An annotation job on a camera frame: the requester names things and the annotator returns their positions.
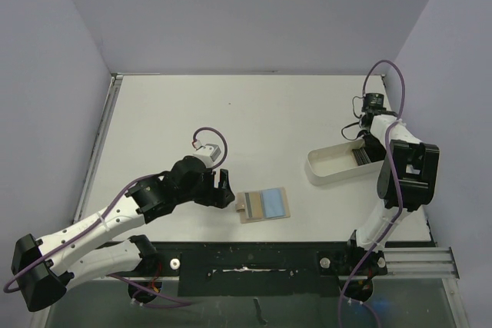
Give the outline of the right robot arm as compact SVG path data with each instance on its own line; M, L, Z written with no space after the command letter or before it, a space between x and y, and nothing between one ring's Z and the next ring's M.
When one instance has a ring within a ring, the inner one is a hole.
M366 268L397 225L431 202L440 157L437 145L415 137L396 112L384 107L383 94L365 93L362 100L359 135L378 144L384 159L377 179L379 202L342 254L343 266L351 273Z

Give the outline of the yellow credit card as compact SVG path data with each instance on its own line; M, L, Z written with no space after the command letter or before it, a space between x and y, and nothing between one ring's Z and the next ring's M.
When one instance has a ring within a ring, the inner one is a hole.
M245 194L247 219L257 220L264 216L262 197L259 191L247 192Z

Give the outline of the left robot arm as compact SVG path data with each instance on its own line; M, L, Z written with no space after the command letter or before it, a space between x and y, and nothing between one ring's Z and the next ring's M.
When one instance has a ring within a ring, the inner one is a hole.
M107 207L69 227L42 237L19 238L12 257L13 277L3 290L21 293L28 311L37 312L77 284L123 271L149 274L157 257L146 237L130 237L112 247L106 243L171 214L181 204L223 209L234 199L228 170L215 170L186 156L169 171L134 179Z

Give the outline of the beige card holder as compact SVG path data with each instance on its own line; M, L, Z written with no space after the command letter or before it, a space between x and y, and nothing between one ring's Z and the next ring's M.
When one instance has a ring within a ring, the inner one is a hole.
M240 192L236 195L235 210L242 224L278 220L291 216L284 187Z

